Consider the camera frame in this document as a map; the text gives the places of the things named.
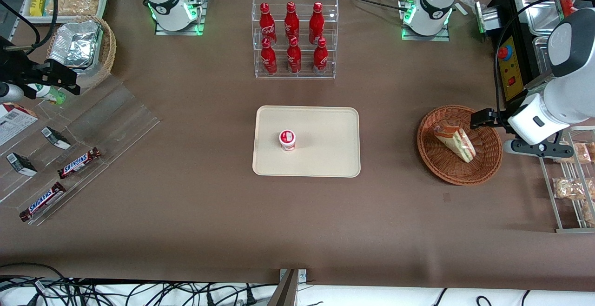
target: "clear acrylic rack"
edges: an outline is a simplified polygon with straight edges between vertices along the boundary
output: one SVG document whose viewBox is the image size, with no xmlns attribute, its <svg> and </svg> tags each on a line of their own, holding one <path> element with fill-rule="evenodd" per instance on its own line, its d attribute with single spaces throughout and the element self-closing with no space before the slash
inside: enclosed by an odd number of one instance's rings
<svg viewBox="0 0 595 306">
<path fill-rule="evenodd" d="M 285 14 L 287 3 L 293 1 L 296 4 L 296 13 L 300 21 L 299 47 L 302 49 L 302 71 L 290 73 L 287 70 L 287 48 L 289 42 L 285 37 Z M 308 41 L 310 30 L 310 17 L 312 8 L 316 1 L 323 4 L 324 32 L 327 39 L 327 69 L 322 76 L 314 74 L 314 49 Z M 262 49 L 262 33 L 260 29 L 260 5 L 268 3 L 271 15 L 275 20 L 277 43 L 272 46 L 277 57 L 277 73 L 266 75 L 261 62 L 260 52 Z M 337 73 L 337 42 L 338 42 L 338 0 L 253 0 L 252 1 L 252 43 L 254 47 L 254 73 L 258 78 L 267 79 L 334 79 Z"/>
<path fill-rule="evenodd" d="M 44 101 L 32 111 L 38 120 L 0 146 L 0 205 L 14 208 L 14 218 L 19 219 L 20 212 L 58 181 L 66 188 L 66 192 L 27 222 L 37 226 L 159 122 L 112 75 L 95 88 L 82 91 L 80 96 L 66 94 L 66 102 L 62 105 L 51 105 Z M 45 126 L 60 132 L 71 146 L 62 150 L 52 145 L 41 133 Z M 97 147 L 101 157 L 66 179 L 59 178 L 59 169 L 93 147 Z M 28 177 L 13 170 L 6 160 L 6 156 L 13 152 L 28 157 L 38 172 Z"/>
</svg>

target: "snickers bar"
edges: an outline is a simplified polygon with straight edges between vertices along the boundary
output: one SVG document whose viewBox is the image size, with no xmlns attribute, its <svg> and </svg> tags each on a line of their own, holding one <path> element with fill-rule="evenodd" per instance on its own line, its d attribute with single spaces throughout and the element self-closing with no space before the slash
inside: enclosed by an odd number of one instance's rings
<svg viewBox="0 0 595 306">
<path fill-rule="evenodd" d="M 23 222 L 29 221 L 34 214 L 40 212 L 44 206 L 50 205 L 56 201 L 57 198 L 60 198 L 62 194 L 64 194 L 64 192 L 66 192 L 64 186 L 56 182 L 51 189 L 41 196 L 41 198 L 36 200 L 28 209 L 21 212 L 19 218 L 21 218 Z"/>
<path fill-rule="evenodd" d="M 58 175 L 60 179 L 65 179 L 69 175 L 75 173 L 78 170 L 81 170 L 85 167 L 89 162 L 101 156 L 101 153 L 97 150 L 97 147 L 93 147 L 93 149 L 89 150 L 85 153 L 85 155 L 77 158 L 72 163 L 68 164 L 64 168 L 58 170 Z"/>
</svg>

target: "sandwich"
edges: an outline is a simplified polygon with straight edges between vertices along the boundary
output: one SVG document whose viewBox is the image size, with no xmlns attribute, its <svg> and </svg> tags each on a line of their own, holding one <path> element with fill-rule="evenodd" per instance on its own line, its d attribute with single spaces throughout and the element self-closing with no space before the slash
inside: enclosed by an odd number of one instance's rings
<svg viewBox="0 0 595 306">
<path fill-rule="evenodd" d="M 476 149 L 473 148 L 467 133 L 459 126 L 437 126 L 434 128 L 434 136 L 467 163 L 476 156 Z"/>
</svg>

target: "brown tabletop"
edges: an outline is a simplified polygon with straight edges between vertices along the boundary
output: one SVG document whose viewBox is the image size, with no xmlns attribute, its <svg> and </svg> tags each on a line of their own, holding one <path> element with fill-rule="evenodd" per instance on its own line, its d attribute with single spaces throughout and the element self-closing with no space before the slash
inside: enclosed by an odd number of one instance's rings
<svg viewBox="0 0 595 306">
<path fill-rule="evenodd" d="M 417 153 L 428 111 L 495 104 L 474 15 L 452 15 L 448 43 L 402 41 L 395 10 L 339 1 L 337 77 L 312 82 L 255 79 L 251 0 L 210 0 L 202 37 L 155 36 L 142 0 L 109 0 L 113 73 L 161 123 L 40 227 L 0 208 L 0 261 L 88 278 L 272 282 L 304 267 L 318 284 L 595 291 L 595 236 L 553 232 L 537 159 L 504 155 L 491 181 L 459 187 Z M 31 39 L 21 24 L 13 41 Z M 354 107 L 360 175 L 255 175 L 262 105 Z"/>
</svg>

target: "aluminum foil container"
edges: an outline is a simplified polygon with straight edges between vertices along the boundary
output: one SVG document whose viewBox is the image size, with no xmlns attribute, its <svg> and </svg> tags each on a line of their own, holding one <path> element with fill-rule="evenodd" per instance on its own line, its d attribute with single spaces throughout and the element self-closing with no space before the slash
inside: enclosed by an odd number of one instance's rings
<svg viewBox="0 0 595 306">
<path fill-rule="evenodd" d="M 95 21 L 71 22 L 58 28 L 50 58 L 82 71 L 97 60 L 103 30 Z"/>
</svg>

